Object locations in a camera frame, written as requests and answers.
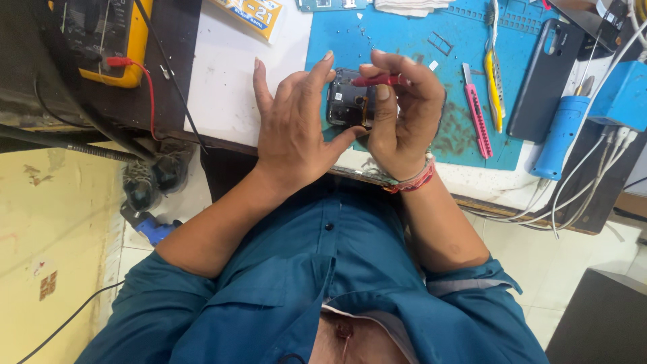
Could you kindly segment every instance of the glue tube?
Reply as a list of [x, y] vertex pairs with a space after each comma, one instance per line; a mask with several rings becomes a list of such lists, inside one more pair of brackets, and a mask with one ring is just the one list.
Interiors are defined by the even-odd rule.
[[283, 5], [274, 0], [211, 0], [240, 22], [274, 44], [283, 25]]

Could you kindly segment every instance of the white work surface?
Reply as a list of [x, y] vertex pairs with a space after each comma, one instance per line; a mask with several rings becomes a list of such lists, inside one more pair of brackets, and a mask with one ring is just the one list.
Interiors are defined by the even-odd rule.
[[[284, 6], [286, 18], [280, 37], [274, 45], [269, 45], [209, 0], [203, 0], [188, 99], [200, 134], [247, 146], [257, 145], [260, 116], [252, 88], [254, 57], [267, 66], [271, 92], [289, 74], [305, 69], [313, 16], [298, 11], [292, 0], [285, 0]], [[588, 74], [595, 75], [594, 90], [610, 62], [609, 59], [591, 62]], [[585, 62], [576, 62], [565, 95], [574, 93], [585, 65]], [[184, 130], [191, 131], [188, 121]], [[540, 148], [524, 142], [514, 171], [446, 163], [437, 163], [437, 170], [453, 194], [523, 210], [539, 180], [528, 174], [538, 152]], [[335, 166], [364, 175], [370, 175], [366, 172], [368, 168], [377, 168], [369, 153], [352, 149], [346, 150]], [[533, 212], [548, 204], [554, 187], [555, 183], [548, 186], [549, 190]]]

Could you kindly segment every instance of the hand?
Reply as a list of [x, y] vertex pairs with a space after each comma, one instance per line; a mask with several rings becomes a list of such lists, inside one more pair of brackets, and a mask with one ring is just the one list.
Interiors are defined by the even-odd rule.
[[377, 86], [375, 121], [368, 139], [368, 150], [377, 164], [393, 178], [405, 181], [424, 167], [425, 151], [441, 118], [444, 87], [429, 68], [411, 58], [375, 49], [371, 61], [372, 65], [360, 65], [362, 76], [402, 73], [413, 83], [409, 87]]
[[353, 140], [366, 134], [361, 126], [346, 129], [324, 142], [319, 109], [324, 85], [335, 78], [332, 51], [312, 71], [292, 73], [272, 98], [265, 81], [265, 64], [254, 63], [254, 92], [261, 113], [258, 163], [254, 170], [275, 192], [290, 196], [330, 169]]

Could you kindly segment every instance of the teal shirt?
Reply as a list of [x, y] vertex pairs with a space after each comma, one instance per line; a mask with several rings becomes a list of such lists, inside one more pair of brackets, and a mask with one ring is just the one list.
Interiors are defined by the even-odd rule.
[[419, 363], [548, 363], [499, 262], [421, 278], [385, 197], [352, 181], [311, 185], [259, 222], [215, 280], [152, 252], [76, 362], [308, 362], [326, 303], [394, 315]]

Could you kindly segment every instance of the bracelet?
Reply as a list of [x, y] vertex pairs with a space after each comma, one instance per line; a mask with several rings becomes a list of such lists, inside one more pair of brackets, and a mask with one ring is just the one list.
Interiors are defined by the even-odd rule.
[[383, 187], [383, 189], [394, 194], [398, 191], [411, 192], [421, 188], [427, 184], [435, 174], [435, 160], [436, 158], [431, 153], [427, 153], [427, 162], [417, 175], [407, 179], [406, 181], [398, 181], [396, 184], [389, 184], [388, 186]]

